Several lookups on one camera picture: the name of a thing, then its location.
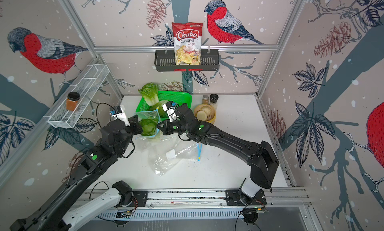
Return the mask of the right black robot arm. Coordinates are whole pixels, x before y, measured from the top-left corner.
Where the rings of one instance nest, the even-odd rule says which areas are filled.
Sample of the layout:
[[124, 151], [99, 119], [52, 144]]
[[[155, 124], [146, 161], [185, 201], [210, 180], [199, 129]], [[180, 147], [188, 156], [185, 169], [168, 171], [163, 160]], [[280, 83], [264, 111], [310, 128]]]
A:
[[187, 104], [177, 106], [174, 102], [167, 102], [160, 109], [168, 116], [167, 120], [157, 124], [163, 135], [185, 134], [187, 141], [224, 150], [251, 167], [250, 175], [245, 178], [238, 191], [240, 205], [251, 205], [258, 195], [264, 195], [262, 189], [272, 191], [272, 183], [280, 163], [268, 142], [262, 141], [258, 144], [242, 140], [211, 123], [199, 121]]

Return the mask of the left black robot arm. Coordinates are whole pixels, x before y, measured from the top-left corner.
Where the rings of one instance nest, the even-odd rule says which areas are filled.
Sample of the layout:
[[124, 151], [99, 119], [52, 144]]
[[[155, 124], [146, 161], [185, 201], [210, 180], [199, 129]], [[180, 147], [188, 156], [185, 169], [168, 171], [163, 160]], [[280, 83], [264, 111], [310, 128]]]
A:
[[72, 225], [64, 220], [65, 214], [83, 192], [102, 176], [119, 158], [124, 157], [135, 135], [142, 133], [137, 115], [109, 122], [101, 128], [102, 138], [80, 159], [64, 183], [38, 210], [26, 219], [18, 219], [11, 231], [68, 231]]

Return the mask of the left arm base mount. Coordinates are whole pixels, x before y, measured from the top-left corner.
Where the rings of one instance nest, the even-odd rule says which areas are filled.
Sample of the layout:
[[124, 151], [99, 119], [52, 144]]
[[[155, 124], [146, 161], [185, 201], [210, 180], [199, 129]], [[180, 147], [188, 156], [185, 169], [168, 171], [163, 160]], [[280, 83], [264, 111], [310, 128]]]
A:
[[133, 190], [121, 196], [117, 208], [142, 208], [146, 206], [148, 191]]

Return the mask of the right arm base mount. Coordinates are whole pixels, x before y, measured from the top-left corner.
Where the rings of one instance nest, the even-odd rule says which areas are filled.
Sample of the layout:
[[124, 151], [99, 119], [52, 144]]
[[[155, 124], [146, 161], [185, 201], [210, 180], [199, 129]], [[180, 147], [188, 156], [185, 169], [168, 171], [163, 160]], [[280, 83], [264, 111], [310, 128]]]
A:
[[224, 200], [227, 206], [265, 206], [267, 204], [264, 190], [259, 190], [254, 197], [249, 197], [241, 190], [226, 190]]

